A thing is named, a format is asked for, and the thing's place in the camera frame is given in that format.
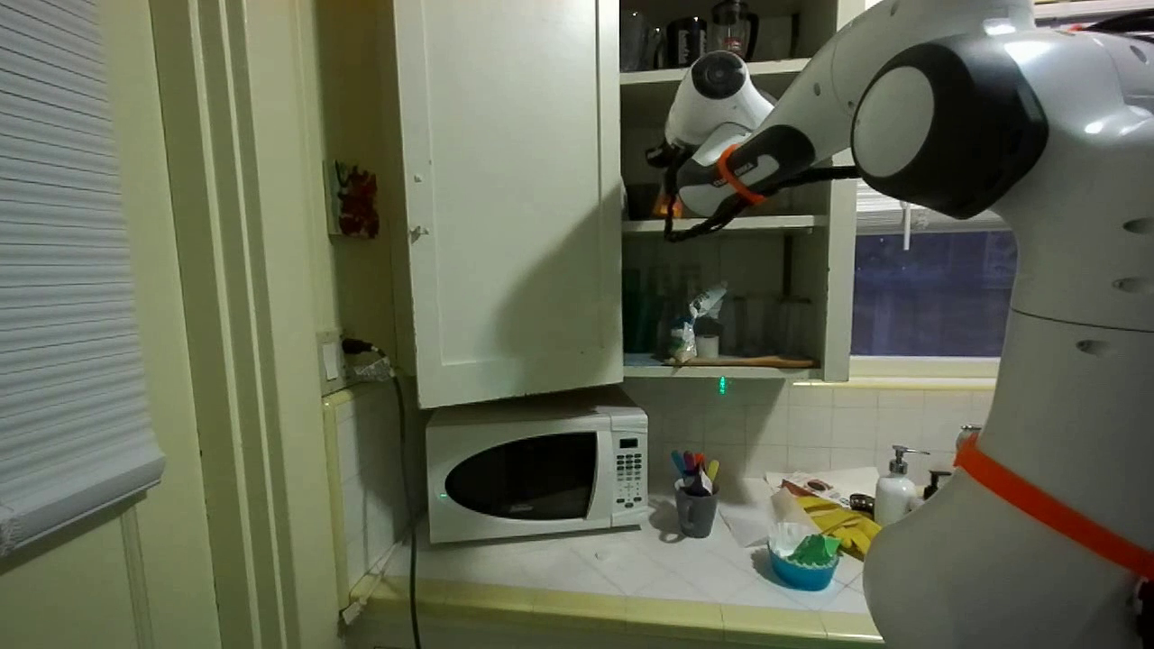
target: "kettle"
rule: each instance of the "kettle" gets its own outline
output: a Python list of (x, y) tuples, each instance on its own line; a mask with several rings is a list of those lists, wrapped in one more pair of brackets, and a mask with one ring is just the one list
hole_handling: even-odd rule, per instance
[(676, 18), (667, 29), (663, 29), (663, 43), (667, 43), (667, 54), (663, 61), (671, 67), (689, 67), (700, 54), (706, 54), (706, 18), (702, 13), (684, 13), (684, 18)]
[(744, 61), (754, 56), (756, 29), (761, 29), (756, 13), (744, 11), (740, 0), (718, 0), (709, 11), (709, 20), (716, 20), (706, 33), (709, 51), (728, 51), (728, 54), (740, 54)]

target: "countertop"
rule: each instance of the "countertop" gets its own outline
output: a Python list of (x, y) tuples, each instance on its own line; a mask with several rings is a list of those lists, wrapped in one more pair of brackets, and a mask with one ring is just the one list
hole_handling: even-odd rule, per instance
[[(671, 541), (671, 499), (653, 495), (648, 523), (640, 531), (441, 547), (423, 541), (423, 622), (503, 619), (535, 628), (539, 638), (568, 628), (678, 646), (880, 646), (859, 560), (844, 554), (825, 592), (792, 592), (767, 577), (767, 547), (749, 544), (744, 511), (720, 500), (709, 537)], [(391, 560), (367, 599), (408, 602), (404, 592), (408, 547)]]

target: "kitchen counter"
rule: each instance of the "kitchen counter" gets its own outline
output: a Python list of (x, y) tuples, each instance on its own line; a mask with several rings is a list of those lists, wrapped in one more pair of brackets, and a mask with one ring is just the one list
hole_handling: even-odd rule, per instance
[[(765, 577), (767, 547), (744, 547), (740, 508), (720, 503), (709, 537), (671, 541), (671, 499), (648, 499), (640, 531), (419, 544), (423, 646), (880, 646), (862, 562), (844, 554), (825, 592)], [(362, 628), (408, 618), (408, 551), (366, 592)]]

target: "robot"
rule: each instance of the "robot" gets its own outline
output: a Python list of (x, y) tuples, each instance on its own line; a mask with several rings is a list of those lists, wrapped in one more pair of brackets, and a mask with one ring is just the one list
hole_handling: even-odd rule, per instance
[(748, 89), (706, 54), (676, 97), (661, 157), (700, 229), (853, 151), (878, 192), (1017, 238), (988, 425), (866, 560), (886, 646), (1154, 646), (1154, 43), (1034, 29), (1027, 0), (883, 0), (778, 104)]

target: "dish soap bottle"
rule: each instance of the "dish soap bottle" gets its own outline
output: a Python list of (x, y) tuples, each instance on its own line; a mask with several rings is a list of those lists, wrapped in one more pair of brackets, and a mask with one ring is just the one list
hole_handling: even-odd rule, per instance
[(896, 456), (891, 456), (891, 471), (883, 479), (878, 479), (878, 503), (872, 503), (872, 519), (880, 526), (899, 523), (902, 515), (910, 515), (921, 503), (921, 488), (907, 477), (907, 452), (902, 443), (896, 443)]

